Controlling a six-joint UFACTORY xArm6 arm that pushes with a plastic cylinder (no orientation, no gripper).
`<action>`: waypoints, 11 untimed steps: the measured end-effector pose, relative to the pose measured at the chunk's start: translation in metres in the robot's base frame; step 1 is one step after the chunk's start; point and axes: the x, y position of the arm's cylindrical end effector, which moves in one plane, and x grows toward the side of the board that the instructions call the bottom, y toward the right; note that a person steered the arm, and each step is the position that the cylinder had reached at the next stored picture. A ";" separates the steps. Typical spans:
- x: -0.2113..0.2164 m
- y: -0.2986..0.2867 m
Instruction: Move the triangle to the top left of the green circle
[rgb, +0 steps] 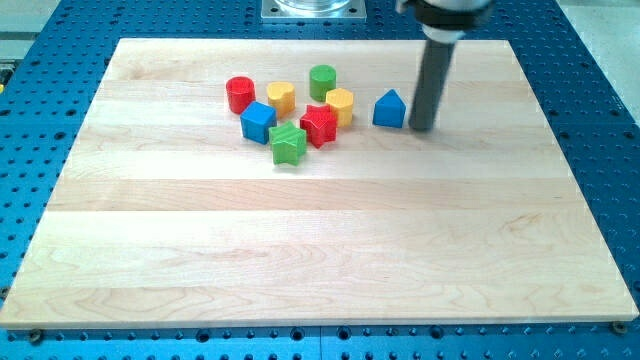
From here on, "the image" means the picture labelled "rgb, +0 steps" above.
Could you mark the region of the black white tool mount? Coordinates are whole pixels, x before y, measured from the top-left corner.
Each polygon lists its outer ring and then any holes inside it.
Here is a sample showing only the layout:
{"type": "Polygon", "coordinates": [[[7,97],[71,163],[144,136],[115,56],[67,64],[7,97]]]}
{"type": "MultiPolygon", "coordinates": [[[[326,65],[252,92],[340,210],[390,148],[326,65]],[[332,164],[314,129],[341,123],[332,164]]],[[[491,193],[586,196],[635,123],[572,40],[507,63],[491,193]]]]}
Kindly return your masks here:
{"type": "Polygon", "coordinates": [[[397,0],[395,9],[404,13],[411,8],[429,40],[453,44],[486,24],[494,4],[494,0],[397,0]]]}

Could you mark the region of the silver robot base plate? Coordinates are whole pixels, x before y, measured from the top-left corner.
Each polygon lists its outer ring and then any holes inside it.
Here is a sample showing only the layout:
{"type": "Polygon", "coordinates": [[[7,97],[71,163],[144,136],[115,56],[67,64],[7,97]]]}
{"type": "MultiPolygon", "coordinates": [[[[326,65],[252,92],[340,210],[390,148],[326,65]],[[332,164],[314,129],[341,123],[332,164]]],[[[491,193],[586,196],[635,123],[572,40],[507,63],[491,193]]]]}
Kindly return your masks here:
{"type": "Polygon", "coordinates": [[[367,18],[364,0],[262,0],[260,15],[267,22],[367,18]]]}

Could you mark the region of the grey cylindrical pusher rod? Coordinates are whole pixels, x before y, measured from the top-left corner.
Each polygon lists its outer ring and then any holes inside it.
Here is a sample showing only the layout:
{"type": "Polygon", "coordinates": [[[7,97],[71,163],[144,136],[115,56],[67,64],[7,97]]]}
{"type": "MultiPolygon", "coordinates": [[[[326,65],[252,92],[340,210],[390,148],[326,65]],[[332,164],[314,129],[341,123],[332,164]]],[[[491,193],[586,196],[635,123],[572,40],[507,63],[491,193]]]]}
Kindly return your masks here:
{"type": "Polygon", "coordinates": [[[454,49],[454,43],[426,41],[409,116],[412,130],[434,127],[454,49]]]}

